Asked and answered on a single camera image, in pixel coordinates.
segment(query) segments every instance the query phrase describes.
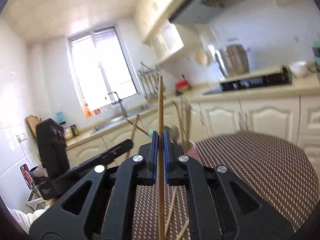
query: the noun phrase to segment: gas stove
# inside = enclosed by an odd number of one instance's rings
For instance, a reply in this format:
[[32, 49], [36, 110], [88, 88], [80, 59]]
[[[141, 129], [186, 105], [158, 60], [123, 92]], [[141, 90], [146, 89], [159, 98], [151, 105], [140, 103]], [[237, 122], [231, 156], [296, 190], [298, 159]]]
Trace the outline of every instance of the gas stove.
[[250, 78], [222, 82], [220, 85], [213, 87], [209, 91], [202, 93], [204, 96], [228, 91], [236, 91], [251, 88], [261, 88], [270, 86], [281, 86], [292, 84], [292, 74], [286, 67], [282, 67], [279, 72], [267, 75], [254, 76]]

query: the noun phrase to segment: pot handle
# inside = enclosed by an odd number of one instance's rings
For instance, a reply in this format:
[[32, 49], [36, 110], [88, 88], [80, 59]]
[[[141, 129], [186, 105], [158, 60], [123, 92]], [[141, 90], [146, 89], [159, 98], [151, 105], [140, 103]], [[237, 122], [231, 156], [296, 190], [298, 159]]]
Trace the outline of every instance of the pot handle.
[[233, 41], [239, 41], [239, 44], [241, 44], [241, 39], [240, 38], [229, 38], [226, 39], [227, 42], [233, 42]]

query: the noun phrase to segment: window frame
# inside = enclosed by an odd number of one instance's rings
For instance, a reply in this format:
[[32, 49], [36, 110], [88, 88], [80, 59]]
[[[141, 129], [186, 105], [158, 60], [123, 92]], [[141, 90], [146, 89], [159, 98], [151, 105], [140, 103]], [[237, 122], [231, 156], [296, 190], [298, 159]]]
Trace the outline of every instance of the window frame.
[[[122, 100], [126, 101], [128, 98], [136, 97], [136, 96], [140, 96], [141, 95], [138, 78], [137, 78], [136, 74], [135, 75], [133, 74], [133, 73], [136, 73], [136, 71], [135, 71], [135, 68], [132, 65], [130, 55], [129, 55], [127, 49], [126, 49], [125, 42], [124, 42], [124, 39], [123, 39], [123, 37], [122, 37], [122, 35], [121, 35], [120, 31], [119, 31], [118, 25], [117, 24], [111, 24], [111, 25], [108, 24], [108, 25], [94, 26], [92, 28], [89, 28], [89, 29], [86, 29], [84, 31], [78, 32], [75, 35], [67, 36], [67, 43], [68, 43], [68, 50], [69, 50], [69, 57], [70, 57], [70, 66], [72, 67], [72, 70], [71, 70], [72, 73], [71, 74], [72, 74], [73, 79], [74, 79], [74, 85], [75, 85], [75, 88], [77, 90], [76, 93], [78, 95], [79, 103], [80, 103], [81, 106], [82, 106], [82, 102], [84, 100], [84, 96], [83, 96], [83, 93], [82, 93], [82, 90], [81, 90], [81, 86], [80, 86], [80, 83], [79, 83], [79, 80], [78, 80], [78, 76], [76, 74], [76, 69], [75, 69], [75, 66], [74, 66], [71, 41], [74, 41], [74, 40], [79, 39], [81, 37], [84, 37], [86, 35], [91, 35], [93, 44], [96, 47], [96, 38], [94, 36], [94, 32], [95, 31], [99, 31], [99, 30], [103, 30], [103, 29], [108, 29], [108, 28], [114, 28], [114, 30], [115, 30], [116, 36], [117, 36], [119, 44], [120, 44], [120, 48], [121, 48], [122, 54], [124, 56], [124, 60], [125, 60], [125, 62], [127, 64], [127, 68], [128, 68], [129, 73], [130, 73], [130, 76], [131, 76], [132, 83], [133, 83], [133, 85], [135, 87], [135, 90], [136, 90], [135, 94], [133, 94], [133, 95], [131, 95], [129, 97], [126, 97], [126, 98], [122, 98]], [[105, 73], [105, 71], [104, 71], [104, 69], [102, 67], [100, 59], [99, 59], [99, 68], [101, 70], [101, 73], [102, 73], [103, 80], [105, 82], [107, 91], [108, 91], [108, 93], [110, 93], [110, 92], [112, 92], [112, 90], [111, 90], [111, 87], [109, 85], [106, 73]], [[109, 96], [110, 96], [111, 103], [100, 107], [100, 109], [104, 109], [106, 107], [109, 107], [110, 105], [112, 106], [117, 102], [117, 100], [115, 99], [114, 94], [111, 94]]]

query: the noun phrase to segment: metal bolt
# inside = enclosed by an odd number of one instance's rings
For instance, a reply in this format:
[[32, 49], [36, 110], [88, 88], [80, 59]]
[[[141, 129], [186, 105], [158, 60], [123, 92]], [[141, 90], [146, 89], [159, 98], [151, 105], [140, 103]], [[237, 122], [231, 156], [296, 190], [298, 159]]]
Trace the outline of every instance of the metal bolt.
[[134, 162], [141, 162], [143, 160], [143, 157], [141, 155], [135, 155], [133, 158]]
[[226, 166], [223, 166], [223, 165], [220, 165], [217, 167], [217, 171], [220, 172], [220, 173], [226, 173], [227, 172], [227, 167]]
[[101, 173], [101, 172], [103, 172], [105, 169], [106, 169], [106, 168], [105, 168], [103, 165], [97, 165], [97, 166], [95, 166], [94, 171], [95, 171], [96, 173]]
[[185, 156], [185, 155], [181, 155], [181, 156], [179, 156], [178, 160], [185, 163], [189, 160], [189, 157]]

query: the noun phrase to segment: sink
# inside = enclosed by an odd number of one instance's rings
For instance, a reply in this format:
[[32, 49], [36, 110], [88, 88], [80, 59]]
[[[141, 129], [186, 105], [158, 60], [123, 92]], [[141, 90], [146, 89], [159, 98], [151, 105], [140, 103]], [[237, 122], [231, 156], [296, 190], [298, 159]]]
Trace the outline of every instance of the sink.
[[[128, 117], [126, 117], [126, 118], [130, 118], [130, 117], [132, 117], [132, 116], [134, 116], [136, 114], [140, 114], [143, 111], [146, 111], [146, 110], [151, 109], [153, 107], [156, 107], [156, 105], [147, 105], [147, 106], [141, 107], [141, 109], [138, 109], [138, 110], [135, 110], [135, 111], [130, 111], [130, 112], [127, 113]], [[94, 133], [96, 133], [98, 131], [101, 131], [101, 130], [107, 129], [109, 127], [115, 126], [118, 123], [120, 123], [121, 121], [125, 120], [126, 118], [123, 115], [115, 117], [115, 118], [111, 119], [108, 123], [105, 123], [105, 124], [103, 124], [101, 126], [95, 127], [95, 129], [92, 131], [91, 134], [94, 134]]]

